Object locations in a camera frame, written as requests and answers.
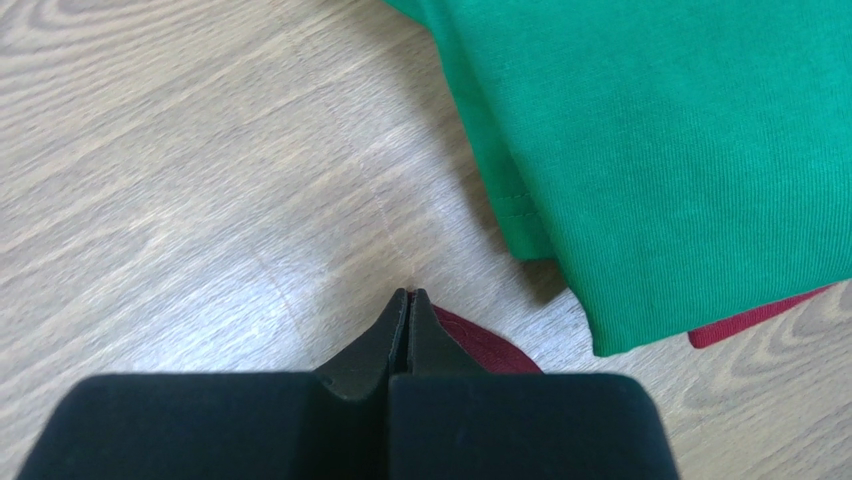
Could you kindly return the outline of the maroon t shirt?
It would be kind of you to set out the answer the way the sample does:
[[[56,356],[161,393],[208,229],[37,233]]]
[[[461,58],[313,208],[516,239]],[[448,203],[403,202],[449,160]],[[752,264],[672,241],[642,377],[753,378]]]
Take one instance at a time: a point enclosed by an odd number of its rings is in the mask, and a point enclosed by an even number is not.
[[[407,366],[413,375],[539,374],[523,351],[501,336],[408,293]]]

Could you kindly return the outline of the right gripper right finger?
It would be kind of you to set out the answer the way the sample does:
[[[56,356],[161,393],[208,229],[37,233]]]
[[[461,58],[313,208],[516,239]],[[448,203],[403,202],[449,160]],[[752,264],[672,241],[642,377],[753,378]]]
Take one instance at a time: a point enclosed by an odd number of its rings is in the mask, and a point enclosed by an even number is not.
[[[657,407],[607,373],[494,374],[408,296],[404,373],[389,385],[393,479],[675,479]]]

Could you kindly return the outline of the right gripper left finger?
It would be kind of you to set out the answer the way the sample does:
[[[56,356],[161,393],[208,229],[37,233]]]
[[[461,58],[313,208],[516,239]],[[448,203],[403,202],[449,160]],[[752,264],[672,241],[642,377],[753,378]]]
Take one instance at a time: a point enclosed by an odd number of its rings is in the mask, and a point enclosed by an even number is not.
[[[408,295],[311,371],[110,374],[59,402],[23,479],[383,479]]]

